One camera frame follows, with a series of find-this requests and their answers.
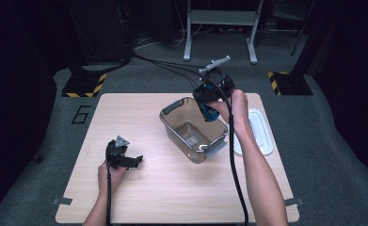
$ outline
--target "black electronic device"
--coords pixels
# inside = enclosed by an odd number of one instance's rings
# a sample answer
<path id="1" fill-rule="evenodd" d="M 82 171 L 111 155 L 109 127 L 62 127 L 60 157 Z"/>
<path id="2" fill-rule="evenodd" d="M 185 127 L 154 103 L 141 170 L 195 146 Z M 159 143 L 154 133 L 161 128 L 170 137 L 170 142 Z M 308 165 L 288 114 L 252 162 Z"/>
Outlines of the black electronic device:
<path id="1" fill-rule="evenodd" d="M 199 105 L 199 109 L 205 121 L 215 121 L 219 112 L 208 106 L 208 103 L 219 99 L 228 99 L 231 97 L 234 83 L 232 79 L 224 74 L 217 66 L 231 59 L 229 56 L 212 61 L 206 68 L 200 69 L 199 73 L 203 74 L 201 78 L 202 84 L 198 86 L 192 93 L 193 98 Z"/>
<path id="2" fill-rule="evenodd" d="M 139 163 L 142 162 L 143 155 L 137 158 L 131 158 L 125 156 L 125 151 L 128 149 L 128 142 L 124 138 L 117 136 L 117 140 L 111 140 L 107 144 L 106 148 L 106 162 L 110 164 L 110 167 L 117 169 L 118 167 L 125 168 L 137 168 Z"/>

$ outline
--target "wooden tabletop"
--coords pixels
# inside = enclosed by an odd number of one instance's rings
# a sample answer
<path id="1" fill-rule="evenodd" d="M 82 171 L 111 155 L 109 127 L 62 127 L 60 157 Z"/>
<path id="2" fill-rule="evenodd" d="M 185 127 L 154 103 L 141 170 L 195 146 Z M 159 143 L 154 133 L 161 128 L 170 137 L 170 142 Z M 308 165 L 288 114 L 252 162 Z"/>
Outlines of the wooden tabletop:
<path id="1" fill-rule="evenodd" d="M 143 155 L 138 169 L 125 172 L 113 194 L 114 223 L 240 223 L 244 213 L 232 178 L 229 145 L 200 164 L 191 162 L 168 138 L 160 111 L 167 105 L 192 97 L 190 93 L 107 93 L 96 108 L 78 155 L 58 223 L 82 223 L 98 195 L 97 170 L 104 162 L 107 143 L 121 136 L 128 140 L 126 156 Z M 274 146 L 266 160 L 277 177 L 284 199 L 293 198 L 280 154 L 258 94 L 248 94 L 248 107 L 265 118 Z M 248 201 L 241 157 L 235 157 L 240 185 L 247 201 L 249 221 L 254 221 Z M 295 205 L 288 206 L 289 221 L 297 221 Z"/>

